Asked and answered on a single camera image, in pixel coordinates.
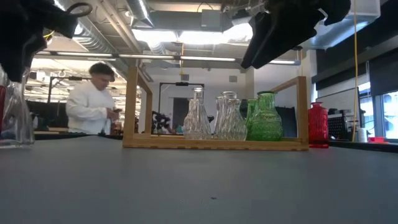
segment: glass bottle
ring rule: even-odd
[[[248,99],[248,114],[246,116],[246,128],[248,129],[248,135],[246,136],[246,140],[251,140],[251,125],[254,115],[256,115],[259,106],[258,99]]]
[[[280,141],[282,139],[282,119],[275,109],[275,93],[261,91],[259,109],[252,119],[250,138],[252,141]]]
[[[193,111],[193,99],[189,100],[189,106],[188,106],[188,114],[184,119],[184,124],[183,124],[183,135],[185,139],[192,139],[191,137],[191,125],[192,125],[192,111]]]
[[[189,139],[211,139],[210,123],[203,104],[203,88],[193,89],[193,100],[188,114],[191,120],[188,119],[187,125],[184,123],[184,129],[188,131]]]
[[[218,132],[218,139],[224,140],[224,136],[226,133],[222,133],[225,125],[225,119],[228,117],[228,100],[229,99],[236,99],[236,93],[233,91],[224,91],[221,93],[223,100],[220,106],[221,116],[220,116],[220,123],[219,123],[219,132]]]
[[[11,82],[0,67],[0,148],[29,147],[34,143],[32,118],[24,98],[29,73],[26,68],[22,83]]]
[[[241,100],[229,99],[228,105],[228,116],[224,120],[223,129],[221,131],[221,137],[224,140],[231,141],[244,141],[248,133],[244,119],[239,111],[241,106]]]
[[[224,98],[222,96],[216,97],[216,108],[217,108],[217,115],[216,120],[214,123],[214,139],[218,139],[218,133],[220,131],[220,120],[221,120],[221,107],[223,105]]]
[[[328,110],[321,102],[311,103],[308,110],[308,140],[310,147],[329,148]]]

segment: white shirt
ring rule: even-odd
[[[111,121],[106,109],[114,108],[114,100],[107,90],[99,91],[92,82],[75,86],[67,101],[68,127],[72,133],[110,133]]]

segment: wooden frame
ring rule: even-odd
[[[146,119],[144,134],[134,133],[137,85],[147,93]],[[227,150],[308,150],[308,115],[307,115],[307,78],[296,77],[275,88],[274,92],[297,85],[297,138],[283,138],[278,142],[265,141],[224,141],[224,140],[187,140],[183,136],[151,135],[152,127],[152,91],[145,78],[136,67],[129,69],[126,93],[126,119],[124,121],[123,147],[159,148],[159,149],[227,149]]]

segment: window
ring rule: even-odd
[[[363,127],[369,132],[369,137],[374,137],[374,116],[373,116],[373,101],[370,94],[371,83],[367,82],[359,88],[359,107],[363,115],[362,124]]]
[[[398,139],[398,91],[382,96],[384,114],[384,137]]]

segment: table surface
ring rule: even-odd
[[[0,150],[0,223],[398,223],[398,154],[122,149],[90,136]]]

